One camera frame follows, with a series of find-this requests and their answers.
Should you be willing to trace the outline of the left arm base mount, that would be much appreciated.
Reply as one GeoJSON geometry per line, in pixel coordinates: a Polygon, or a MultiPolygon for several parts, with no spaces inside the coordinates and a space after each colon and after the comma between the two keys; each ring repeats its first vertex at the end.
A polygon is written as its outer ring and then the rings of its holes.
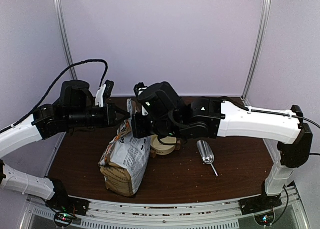
{"type": "Polygon", "coordinates": [[[86,216],[90,205],[90,202],[86,199],[70,196],[53,197],[46,202],[52,209],[79,216],[86,216]]]}

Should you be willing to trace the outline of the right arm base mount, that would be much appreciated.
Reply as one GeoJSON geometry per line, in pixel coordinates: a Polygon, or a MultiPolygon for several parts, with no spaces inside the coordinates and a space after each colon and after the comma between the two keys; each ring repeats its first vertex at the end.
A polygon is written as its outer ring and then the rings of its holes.
{"type": "Polygon", "coordinates": [[[282,205],[280,196],[259,195],[250,198],[241,199],[239,206],[242,215],[255,214],[271,210],[282,205]]]}

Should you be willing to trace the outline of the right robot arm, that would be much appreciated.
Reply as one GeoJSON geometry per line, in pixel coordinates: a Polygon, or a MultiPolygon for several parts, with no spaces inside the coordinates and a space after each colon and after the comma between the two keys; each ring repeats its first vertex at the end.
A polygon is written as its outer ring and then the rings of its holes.
{"type": "Polygon", "coordinates": [[[142,111],[132,116],[135,138],[152,135],[182,141],[198,138],[249,137],[277,141],[280,158],[264,182],[264,193],[256,199],[259,209],[268,209],[295,168],[310,156],[313,133],[299,106],[270,110],[244,106],[231,98],[201,97],[190,104],[168,82],[134,87],[142,111]]]}

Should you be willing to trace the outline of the dog food bag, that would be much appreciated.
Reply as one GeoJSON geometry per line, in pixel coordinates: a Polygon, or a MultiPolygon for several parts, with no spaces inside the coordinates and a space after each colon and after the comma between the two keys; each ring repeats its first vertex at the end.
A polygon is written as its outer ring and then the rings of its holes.
{"type": "Polygon", "coordinates": [[[124,197],[134,196],[144,178],[150,149],[151,138],[135,138],[132,119],[126,119],[98,163],[106,189],[124,197]]]}

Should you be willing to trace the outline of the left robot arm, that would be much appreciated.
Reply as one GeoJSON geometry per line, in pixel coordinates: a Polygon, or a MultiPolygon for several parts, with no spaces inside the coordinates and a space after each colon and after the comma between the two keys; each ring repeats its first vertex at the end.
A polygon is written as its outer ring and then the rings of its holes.
{"type": "MultiPolygon", "coordinates": [[[[4,129],[0,134],[0,156],[59,133],[77,128],[109,128],[121,124],[130,113],[108,102],[114,82],[107,80],[96,96],[89,83],[82,80],[65,81],[54,104],[37,106],[22,122],[4,129]]],[[[61,211],[72,207],[63,183],[58,179],[39,178],[0,163],[0,187],[51,201],[61,211]]]]}

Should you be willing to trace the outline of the metal food scoop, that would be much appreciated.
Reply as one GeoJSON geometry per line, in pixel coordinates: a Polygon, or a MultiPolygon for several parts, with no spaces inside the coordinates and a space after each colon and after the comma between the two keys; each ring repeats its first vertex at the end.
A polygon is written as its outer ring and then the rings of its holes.
{"type": "Polygon", "coordinates": [[[205,140],[199,140],[197,141],[196,146],[198,148],[202,161],[205,164],[210,165],[214,171],[215,176],[218,177],[219,174],[214,166],[215,156],[209,143],[205,140]]]}

